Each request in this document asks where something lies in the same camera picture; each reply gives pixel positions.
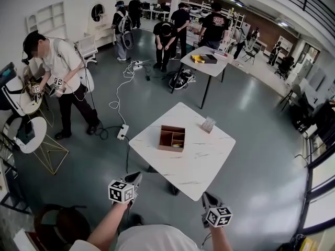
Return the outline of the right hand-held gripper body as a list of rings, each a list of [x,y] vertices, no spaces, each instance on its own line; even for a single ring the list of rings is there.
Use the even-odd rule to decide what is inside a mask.
[[[209,208],[202,214],[202,223],[204,228],[209,228],[210,225],[223,227],[229,224],[232,216],[231,210],[225,205],[218,208]]]

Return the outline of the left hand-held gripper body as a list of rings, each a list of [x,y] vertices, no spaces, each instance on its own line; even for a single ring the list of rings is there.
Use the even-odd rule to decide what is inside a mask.
[[[113,180],[108,185],[108,198],[114,203],[127,204],[129,208],[134,204],[138,194],[138,182],[124,182],[123,180]]]

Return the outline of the brown wooden compartment box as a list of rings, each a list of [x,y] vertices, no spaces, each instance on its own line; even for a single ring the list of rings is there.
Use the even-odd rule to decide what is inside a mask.
[[[172,140],[182,140],[185,144],[185,128],[161,125],[158,149],[171,152],[183,152],[184,144],[182,148],[172,147]]]

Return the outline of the person's left forearm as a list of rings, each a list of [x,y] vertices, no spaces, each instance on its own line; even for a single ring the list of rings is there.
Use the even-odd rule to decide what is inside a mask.
[[[101,251],[108,251],[114,241],[121,219],[127,209],[127,203],[113,204],[108,214],[90,234],[87,242]]]

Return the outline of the person's right forearm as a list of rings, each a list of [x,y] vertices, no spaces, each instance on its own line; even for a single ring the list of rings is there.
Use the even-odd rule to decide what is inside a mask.
[[[233,251],[223,227],[213,227],[210,225],[209,229],[211,232],[213,251]]]

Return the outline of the person's dark legs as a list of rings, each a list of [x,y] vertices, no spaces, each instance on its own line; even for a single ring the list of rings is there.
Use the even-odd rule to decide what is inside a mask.
[[[144,219],[141,215],[133,213],[130,217],[129,227],[144,225]]]

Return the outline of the white marble table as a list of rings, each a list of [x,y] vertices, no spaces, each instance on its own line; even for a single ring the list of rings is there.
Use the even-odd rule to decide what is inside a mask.
[[[236,143],[218,127],[205,132],[204,122],[204,117],[179,102],[129,142],[153,169],[194,201],[209,187]],[[185,129],[184,139],[179,140],[182,147],[159,149],[162,126]]]

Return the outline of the dark round chair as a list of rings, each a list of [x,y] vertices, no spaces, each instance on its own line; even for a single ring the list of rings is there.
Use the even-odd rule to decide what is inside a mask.
[[[79,208],[46,204],[35,215],[35,232],[47,251],[69,251],[75,241],[88,239],[91,228]]]

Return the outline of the black white backpack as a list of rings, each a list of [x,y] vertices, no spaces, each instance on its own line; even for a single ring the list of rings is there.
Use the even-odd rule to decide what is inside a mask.
[[[169,86],[175,90],[187,88],[189,83],[196,82],[196,76],[190,69],[182,68],[180,75],[177,73],[170,79]]]

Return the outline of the black rectangular case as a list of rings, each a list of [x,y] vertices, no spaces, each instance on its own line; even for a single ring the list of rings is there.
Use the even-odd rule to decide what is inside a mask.
[[[34,124],[32,120],[25,124],[25,136],[27,139],[32,139],[35,137]]]

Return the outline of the grey chair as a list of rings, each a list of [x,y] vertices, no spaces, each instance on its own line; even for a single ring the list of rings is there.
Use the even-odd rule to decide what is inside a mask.
[[[294,84],[288,94],[280,101],[281,103],[285,103],[284,106],[282,107],[283,111],[285,107],[289,104],[289,102],[292,102],[295,105],[298,105],[299,100],[302,98],[302,91],[301,88],[298,84]]]

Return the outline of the white table black legs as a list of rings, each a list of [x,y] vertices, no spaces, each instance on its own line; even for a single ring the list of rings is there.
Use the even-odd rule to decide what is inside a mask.
[[[218,75],[222,74],[221,76],[221,82],[224,80],[224,75],[225,75],[225,68],[228,64],[228,59],[221,59],[220,57],[216,57],[217,63],[195,63],[192,61],[191,56],[192,55],[212,55],[214,54],[214,49],[203,46],[200,48],[197,48],[190,53],[188,53],[186,56],[184,56],[182,59],[180,59],[180,68],[177,72],[177,78],[179,78],[181,70],[183,68],[183,65],[186,65],[187,67],[190,67],[192,69],[195,69],[196,71],[199,71],[203,74],[208,75],[208,81],[205,89],[205,93],[203,96],[203,100],[201,103],[200,109],[203,109],[206,98],[207,98],[207,93],[210,87],[210,83],[212,78],[217,77]]]

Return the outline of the dark clothes rack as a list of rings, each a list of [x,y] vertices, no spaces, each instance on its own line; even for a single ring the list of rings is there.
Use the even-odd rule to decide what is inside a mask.
[[[335,142],[335,102],[326,101],[312,119],[315,135],[329,148]]]

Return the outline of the white office chair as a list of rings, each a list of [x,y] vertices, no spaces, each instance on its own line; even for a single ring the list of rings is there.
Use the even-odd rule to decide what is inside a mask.
[[[81,56],[85,59],[86,65],[89,62],[97,64],[95,55],[98,49],[95,44],[95,36],[89,35],[76,42],[77,48]]]

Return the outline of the white black standing machine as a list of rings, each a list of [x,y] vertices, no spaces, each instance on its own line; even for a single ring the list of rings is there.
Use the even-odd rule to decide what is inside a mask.
[[[24,87],[17,75],[13,62],[7,64],[0,71],[0,110],[12,110],[20,116],[24,116],[20,106],[20,98],[23,98]]]

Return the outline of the black folding chair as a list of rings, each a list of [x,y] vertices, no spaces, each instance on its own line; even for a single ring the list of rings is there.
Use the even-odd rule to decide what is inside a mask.
[[[245,59],[245,62],[251,61],[254,64],[255,56],[258,54],[259,49],[253,48],[251,51],[246,51],[245,55],[242,57]]]

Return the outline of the black office chair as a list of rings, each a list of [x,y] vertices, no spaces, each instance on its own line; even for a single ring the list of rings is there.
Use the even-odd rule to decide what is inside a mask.
[[[277,74],[283,80],[286,80],[288,77],[288,72],[291,70],[291,67],[294,64],[294,58],[292,56],[285,56],[282,58],[281,64],[278,65],[274,74]]]

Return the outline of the round white mirror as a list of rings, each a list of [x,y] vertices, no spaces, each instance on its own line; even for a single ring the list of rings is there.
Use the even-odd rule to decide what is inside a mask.
[[[91,18],[94,22],[100,22],[105,16],[105,8],[102,4],[95,4],[91,10]]]

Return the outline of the white shelf panel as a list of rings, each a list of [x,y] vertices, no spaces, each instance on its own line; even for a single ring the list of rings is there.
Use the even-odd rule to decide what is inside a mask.
[[[67,39],[64,2],[44,7],[26,17],[27,33],[38,31],[45,37]]]

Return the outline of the round white table gold frame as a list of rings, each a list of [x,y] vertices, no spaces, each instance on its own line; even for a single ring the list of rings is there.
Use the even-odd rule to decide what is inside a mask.
[[[22,153],[33,154],[39,162],[55,175],[69,154],[69,150],[47,135],[47,122],[43,117],[31,119],[35,137],[27,139],[25,124],[22,117],[8,119],[3,128],[3,134],[11,140]]]

